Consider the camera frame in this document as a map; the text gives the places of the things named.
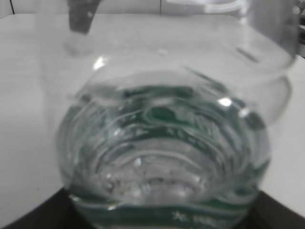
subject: white wall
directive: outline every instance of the white wall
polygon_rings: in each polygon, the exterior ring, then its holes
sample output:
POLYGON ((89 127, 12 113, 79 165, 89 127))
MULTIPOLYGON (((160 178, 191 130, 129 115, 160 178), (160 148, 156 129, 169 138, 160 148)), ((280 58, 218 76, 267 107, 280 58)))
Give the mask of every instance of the white wall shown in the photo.
MULTIPOLYGON (((35 13, 37 6, 42 0, 12 0, 15 13, 35 13)), ((57 0, 62 5, 61 11, 67 11, 66 0, 57 0)), ((155 13, 160 10, 160 0, 103 0, 100 3, 98 12, 137 12, 155 13)))
POLYGON ((0 0, 0 18, 12 14, 10 0, 0 0))

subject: white table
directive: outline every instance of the white table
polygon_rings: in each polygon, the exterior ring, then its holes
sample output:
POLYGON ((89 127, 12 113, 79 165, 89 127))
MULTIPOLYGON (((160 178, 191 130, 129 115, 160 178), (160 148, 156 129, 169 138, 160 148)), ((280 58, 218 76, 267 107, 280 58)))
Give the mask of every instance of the white table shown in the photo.
MULTIPOLYGON (((34 15, 0 20, 0 228, 61 188, 42 115, 34 15)), ((305 60, 289 77, 293 96, 263 190, 305 216, 305 60)))

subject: black base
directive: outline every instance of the black base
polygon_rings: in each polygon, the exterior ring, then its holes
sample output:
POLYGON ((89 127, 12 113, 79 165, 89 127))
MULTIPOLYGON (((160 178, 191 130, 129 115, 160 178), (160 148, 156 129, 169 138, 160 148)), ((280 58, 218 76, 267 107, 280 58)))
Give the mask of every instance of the black base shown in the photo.
MULTIPOLYGON (((4 229, 93 229, 75 211, 63 189, 4 229)), ((236 229, 305 229, 305 219, 261 192, 249 216, 236 229)))

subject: clear glass jar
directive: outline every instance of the clear glass jar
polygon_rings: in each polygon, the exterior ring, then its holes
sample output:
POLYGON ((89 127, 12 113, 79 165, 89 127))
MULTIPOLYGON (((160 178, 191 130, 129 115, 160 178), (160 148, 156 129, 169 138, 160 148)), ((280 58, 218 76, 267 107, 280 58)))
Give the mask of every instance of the clear glass jar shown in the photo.
POLYGON ((231 229, 291 88, 293 0, 41 0, 45 111, 96 228, 231 229))

